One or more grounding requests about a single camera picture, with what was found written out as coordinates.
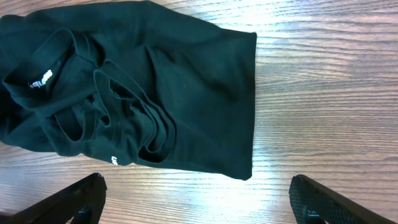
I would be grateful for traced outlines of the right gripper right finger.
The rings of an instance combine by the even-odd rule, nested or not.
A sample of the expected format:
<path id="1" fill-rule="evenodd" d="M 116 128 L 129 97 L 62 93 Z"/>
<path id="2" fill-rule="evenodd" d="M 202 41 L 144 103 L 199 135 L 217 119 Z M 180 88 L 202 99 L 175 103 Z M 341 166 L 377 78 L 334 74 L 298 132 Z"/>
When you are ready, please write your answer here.
<path id="1" fill-rule="evenodd" d="M 395 224 L 302 174 L 292 177 L 289 199 L 298 224 Z"/>

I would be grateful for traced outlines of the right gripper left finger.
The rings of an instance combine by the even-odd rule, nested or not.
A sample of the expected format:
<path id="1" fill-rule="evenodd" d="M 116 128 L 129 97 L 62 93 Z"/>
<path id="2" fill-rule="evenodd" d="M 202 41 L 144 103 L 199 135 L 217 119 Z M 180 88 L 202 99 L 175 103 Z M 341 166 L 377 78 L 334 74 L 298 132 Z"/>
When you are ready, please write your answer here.
<path id="1" fill-rule="evenodd" d="M 1 223 L 98 224 L 106 201 L 107 186 L 99 173 L 75 182 L 13 215 L 1 215 Z"/>

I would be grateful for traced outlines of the black t-shirt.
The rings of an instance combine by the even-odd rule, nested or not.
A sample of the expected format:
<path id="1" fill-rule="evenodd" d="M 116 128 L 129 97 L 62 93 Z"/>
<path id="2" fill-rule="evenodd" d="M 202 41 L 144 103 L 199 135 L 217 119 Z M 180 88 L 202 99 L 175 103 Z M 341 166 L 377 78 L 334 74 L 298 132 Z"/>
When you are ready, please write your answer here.
<path id="1" fill-rule="evenodd" d="M 150 1 L 1 18 L 1 141 L 252 176 L 257 35 Z"/>

